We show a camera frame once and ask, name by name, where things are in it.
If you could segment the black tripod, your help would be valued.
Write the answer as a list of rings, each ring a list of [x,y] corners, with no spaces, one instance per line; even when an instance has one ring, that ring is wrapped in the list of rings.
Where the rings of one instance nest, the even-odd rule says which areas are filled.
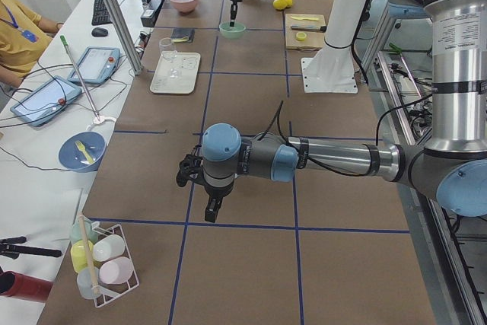
[[[26,242],[27,238],[24,236],[1,239],[1,255],[13,260],[16,260],[21,254],[50,257],[60,257],[62,255],[61,250],[23,246]]]

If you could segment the yellow plastic knife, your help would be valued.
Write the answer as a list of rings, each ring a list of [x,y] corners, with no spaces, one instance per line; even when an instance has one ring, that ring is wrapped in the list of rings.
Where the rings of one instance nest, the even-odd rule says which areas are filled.
[[[296,15],[290,15],[290,18],[298,21],[320,21],[320,19],[317,17],[302,17]]]

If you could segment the blue bowl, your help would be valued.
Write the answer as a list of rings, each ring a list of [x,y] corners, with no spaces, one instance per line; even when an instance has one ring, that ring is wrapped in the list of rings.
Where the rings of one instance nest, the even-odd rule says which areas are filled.
[[[93,131],[80,132],[64,142],[59,150],[59,162],[73,172],[96,171],[106,147],[106,141],[101,134]]]

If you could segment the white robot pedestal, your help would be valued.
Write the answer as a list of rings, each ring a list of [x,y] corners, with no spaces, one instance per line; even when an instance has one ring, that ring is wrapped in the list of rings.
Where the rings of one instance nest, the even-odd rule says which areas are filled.
[[[355,94],[352,50],[355,32],[368,0],[334,0],[324,34],[324,44],[312,58],[303,58],[306,93]]]

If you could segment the near teach pendant tablet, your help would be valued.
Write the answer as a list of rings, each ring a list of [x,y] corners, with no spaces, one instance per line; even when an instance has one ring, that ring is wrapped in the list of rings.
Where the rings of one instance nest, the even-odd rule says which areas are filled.
[[[55,76],[17,102],[10,111],[30,126],[48,123],[81,95],[81,88]]]

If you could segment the yellow plastic cup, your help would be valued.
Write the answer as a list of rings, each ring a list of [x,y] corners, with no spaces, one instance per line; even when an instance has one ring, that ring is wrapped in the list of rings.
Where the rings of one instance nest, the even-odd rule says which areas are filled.
[[[70,256],[72,259],[72,266],[76,273],[80,273],[83,269],[88,267],[88,261],[84,250],[84,241],[76,241],[71,249]]]

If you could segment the pale blue plastic cup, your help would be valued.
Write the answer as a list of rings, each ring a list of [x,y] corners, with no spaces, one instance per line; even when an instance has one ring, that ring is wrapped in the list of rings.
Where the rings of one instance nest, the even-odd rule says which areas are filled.
[[[82,298],[94,300],[100,296],[100,293],[97,294],[92,289],[91,272],[88,267],[83,268],[77,274],[76,282]]]

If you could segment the far teach pendant tablet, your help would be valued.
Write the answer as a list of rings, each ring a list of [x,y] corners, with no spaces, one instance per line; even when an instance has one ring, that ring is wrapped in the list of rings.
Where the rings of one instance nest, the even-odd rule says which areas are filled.
[[[77,61],[77,66],[86,84],[100,85],[116,71],[120,57],[119,48],[90,46]]]

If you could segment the white bear tray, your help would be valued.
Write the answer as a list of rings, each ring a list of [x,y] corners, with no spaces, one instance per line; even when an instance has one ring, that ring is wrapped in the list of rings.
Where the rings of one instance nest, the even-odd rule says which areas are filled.
[[[199,53],[176,53],[172,61],[161,55],[149,87],[150,92],[191,94],[196,85],[200,59]]]

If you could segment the black computer mouse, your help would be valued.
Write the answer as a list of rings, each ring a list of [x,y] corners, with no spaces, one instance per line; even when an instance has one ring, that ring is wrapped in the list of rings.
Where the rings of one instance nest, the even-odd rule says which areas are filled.
[[[92,31],[91,31],[91,36],[93,37],[107,37],[108,36],[108,29],[106,28],[103,28],[103,27],[95,27]]]

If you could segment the yellow plastic fork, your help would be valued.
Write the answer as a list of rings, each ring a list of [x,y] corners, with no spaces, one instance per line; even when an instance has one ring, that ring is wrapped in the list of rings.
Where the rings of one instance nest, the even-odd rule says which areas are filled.
[[[75,142],[75,146],[84,155],[84,158],[86,159],[88,164],[94,163],[94,159],[91,157],[88,150],[86,149],[86,147],[84,146],[84,144],[81,141],[77,140]]]

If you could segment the teach pendant tablet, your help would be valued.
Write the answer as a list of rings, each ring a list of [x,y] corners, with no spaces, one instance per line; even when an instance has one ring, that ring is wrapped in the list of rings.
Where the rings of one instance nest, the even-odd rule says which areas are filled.
[[[100,85],[116,71],[120,57],[119,48],[90,46],[77,61],[77,66],[86,84]]]
[[[30,126],[48,123],[81,95],[81,88],[55,76],[17,102],[10,111]]]

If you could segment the black keyboard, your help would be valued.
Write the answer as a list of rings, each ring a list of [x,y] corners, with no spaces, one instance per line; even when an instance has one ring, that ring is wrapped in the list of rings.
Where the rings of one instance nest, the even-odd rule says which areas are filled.
[[[91,25],[100,26],[111,23],[110,13],[108,12],[104,0],[94,0]]]

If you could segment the clear wine glass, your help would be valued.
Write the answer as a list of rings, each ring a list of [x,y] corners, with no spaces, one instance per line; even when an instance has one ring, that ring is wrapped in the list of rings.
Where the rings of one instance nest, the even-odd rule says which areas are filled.
[[[161,53],[163,67],[167,72],[167,76],[172,79],[177,79],[180,72],[177,69],[177,49],[175,43],[170,37],[165,37],[159,40],[159,50]]]

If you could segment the red bottle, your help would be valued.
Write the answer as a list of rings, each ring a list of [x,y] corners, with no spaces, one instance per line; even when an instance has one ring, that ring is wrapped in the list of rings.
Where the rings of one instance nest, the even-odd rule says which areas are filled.
[[[1,296],[45,303],[53,283],[18,272],[1,273]]]

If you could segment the person in yellow shirt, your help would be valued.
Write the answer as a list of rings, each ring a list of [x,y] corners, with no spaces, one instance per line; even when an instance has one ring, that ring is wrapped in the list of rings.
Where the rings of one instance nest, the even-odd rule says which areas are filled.
[[[19,88],[63,25],[19,0],[1,0],[1,83]]]

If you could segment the metal rod green tip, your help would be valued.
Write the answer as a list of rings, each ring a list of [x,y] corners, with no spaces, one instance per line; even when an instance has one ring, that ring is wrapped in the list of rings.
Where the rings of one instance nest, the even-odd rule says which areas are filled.
[[[103,122],[102,119],[101,119],[100,112],[98,111],[97,107],[95,106],[94,100],[93,100],[93,98],[92,98],[92,96],[90,94],[90,91],[88,90],[88,87],[87,87],[87,85],[86,85],[86,83],[85,83],[85,81],[84,81],[84,79],[83,79],[83,77],[81,75],[81,72],[79,70],[79,67],[76,64],[76,61],[74,60],[74,58],[73,58],[73,56],[71,54],[71,51],[69,49],[68,42],[67,42],[65,36],[64,35],[61,35],[60,36],[60,40],[62,42],[62,45],[64,46],[64,49],[65,49],[66,54],[68,55],[68,57],[69,57],[72,65],[73,65],[73,68],[75,70],[75,74],[78,76],[78,80],[81,82],[81,86],[82,86],[82,88],[84,90],[84,93],[85,93],[85,95],[86,95],[86,97],[88,99],[88,102],[89,102],[89,104],[91,106],[92,112],[94,113],[94,121],[93,121],[93,124],[94,125],[100,125]]]

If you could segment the green plastic cup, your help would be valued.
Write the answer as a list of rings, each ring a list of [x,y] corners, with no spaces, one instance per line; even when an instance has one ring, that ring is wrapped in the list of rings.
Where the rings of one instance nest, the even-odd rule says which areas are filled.
[[[92,222],[91,221],[85,221],[84,227],[85,227],[87,239],[92,244],[95,244],[97,242],[98,236],[97,236],[97,233],[95,231],[93,231]],[[75,244],[76,242],[82,240],[81,226],[80,226],[78,221],[72,225],[69,238],[70,238],[71,244]]]

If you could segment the green bowl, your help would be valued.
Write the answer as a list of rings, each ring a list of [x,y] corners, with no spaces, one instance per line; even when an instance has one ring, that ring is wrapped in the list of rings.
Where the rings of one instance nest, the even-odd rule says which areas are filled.
[[[234,22],[234,25],[231,26],[230,22],[223,22],[219,25],[219,31],[221,35],[229,40],[236,40],[241,38],[246,31],[246,26],[239,22]]]

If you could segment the aluminium frame post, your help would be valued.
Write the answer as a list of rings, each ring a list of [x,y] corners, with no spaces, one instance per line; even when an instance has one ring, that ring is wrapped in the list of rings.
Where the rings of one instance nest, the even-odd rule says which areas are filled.
[[[103,0],[110,15],[110,19],[113,23],[115,31],[119,37],[119,41],[125,51],[126,57],[129,60],[129,64],[132,67],[134,75],[139,75],[142,72],[142,62],[135,50],[135,46],[132,43],[132,37],[129,32],[129,28],[126,24],[123,13],[120,9],[117,0]]]

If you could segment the wooden cutting board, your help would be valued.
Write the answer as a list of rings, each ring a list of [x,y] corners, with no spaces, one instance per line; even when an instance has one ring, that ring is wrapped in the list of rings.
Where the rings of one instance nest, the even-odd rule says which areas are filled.
[[[298,21],[290,18],[290,15],[302,17],[317,17],[320,21]],[[297,41],[295,34],[299,31],[292,30],[291,25],[317,25],[326,26],[326,21],[321,14],[286,14],[285,15],[285,45],[287,49],[320,49],[324,44],[325,32],[306,32],[307,39],[305,41]]]

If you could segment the white plastic cup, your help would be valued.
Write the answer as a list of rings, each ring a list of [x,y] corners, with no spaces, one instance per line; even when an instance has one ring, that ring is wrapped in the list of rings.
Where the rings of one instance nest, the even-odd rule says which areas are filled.
[[[125,241],[118,234],[111,234],[93,246],[93,258],[97,262],[105,262],[121,256],[125,251]]]

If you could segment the pink plastic cup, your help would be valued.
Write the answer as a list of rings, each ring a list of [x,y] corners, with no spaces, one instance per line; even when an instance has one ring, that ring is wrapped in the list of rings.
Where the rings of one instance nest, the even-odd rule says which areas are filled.
[[[125,256],[105,262],[100,268],[99,275],[102,283],[122,284],[127,282],[134,272],[132,261]]]

